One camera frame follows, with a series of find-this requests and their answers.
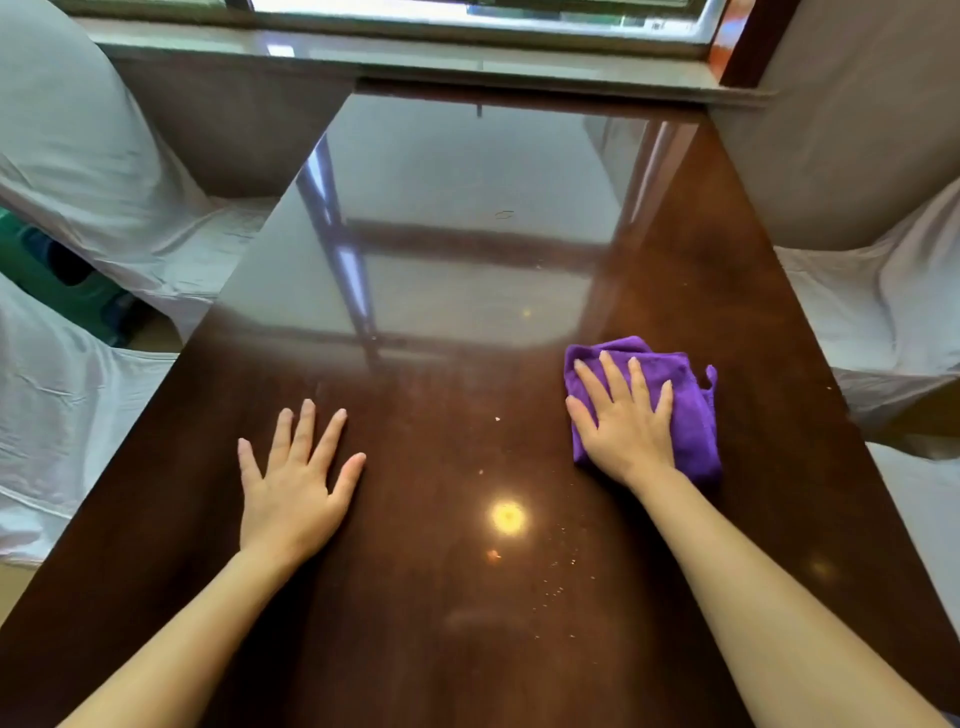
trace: finger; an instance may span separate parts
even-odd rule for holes
[[[243,484],[244,491],[259,485],[263,475],[256,467],[256,458],[253,457],[251,444],[242,437],[237,440],[237,459],[240,461],[240,482]]]
[[[593,417],[587,406],[576,397],[566,398],[566,411],[570,414],[573,426],[577,428],[580,439],[584,442],[597,430],[597,425],[593,423]]]
[[[317,407],[313,400],[304,400],[300,408],[300,421],[294,432],[294,441],[290,446],[290,459],[293,462],[306,465],[310,448],[313,447],[313,424],[316,419]]]
[[[670,422],[673,415],[673,382],[667,379],[660,388],[660,401],[657,402],[657,417]]]
[[[357,481],[360,479],[360,473],[363,472],[363,467],[367,463],[367,455],[363,452],[358,452],[350,459],[344,463],[344,467],[340,469],[340,477],[337,478],[337,484],[333,486],[333,492],[330,494],[330,497],[336,498],[336,500],[343,504],[344,510],[346,511],[350,505],[350,500],[353,498],[353,490],[357,487]]]
[[[643,368],[640,367],[640,362],[636,360],[635,356],[630,357],[627,368],[630,370],[630,388],[634,392],[634,402],[645,412],[652,411],[650,390],[647,389],[647,377],[643,375]]]
[[[603,366],[603,373],[607,375],[607,384],[610,386],[613,401],[630,401],[630,387],[627,386],[627,380],[623,378],[623,373],[616,366],[610,352],[600,352],[600,364]]]
[[[597,375],[580,359],[573,362],[573,369],[580,378],[580,381],[584,383],[584,388],[587,390],[590,401],[593,402],[593,409],[595,409],[598,414],[602,410],[607,409],[607,407],[612,404],[610,395],[607,394],[607,390],[604,389]]]
[[[340,442],[340,433],[344,431],[346,421],[347,410],[337,410],[330,418],[320,442],[317,443],[317,449],[313,451],[313,456],[310,458],[310,467],[321,476],[326,475],[326,472],[330,469],[330,463],[333,462],[333,455],[337,451],[337,443]]]
[[[289,407],[280,410],[276,417],[274,443],[270,446],[270,457],[267,458],[267,473],[272,473],[283,465],[290,456],[290,424],[294,421],[294,411]]]

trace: forearm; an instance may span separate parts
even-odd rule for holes
[[[189,728],[289,570],[249,553],[221,572],[60,728]]]
[[[682,474],[632,484],[670,546],[760,728],[940,726],[874,651]]]

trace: chair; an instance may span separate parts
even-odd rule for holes
[[[0,559],[43,561],[176,358],[112,349],[0,276]]]
[[[777,256],[861,426],[960,378],[960,180],[867,248]]]
[[[960,635],[960,458],[927,460],[874,443],[867,448]]]
[[[186,340],[273,201],[217,200],[47,0],[0,3],[0,206],[169,316]]]

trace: window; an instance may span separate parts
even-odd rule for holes
[[[79,15],[705,58],[726,0],[55,0]]]

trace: floor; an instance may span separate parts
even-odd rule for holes
[[[130,342],[130,348],[140,352],[179,352],[182,346],[173,324],[159,314],[150,318]],[[33,576],[33,569],[0,564],[0,624],[3,624]]]

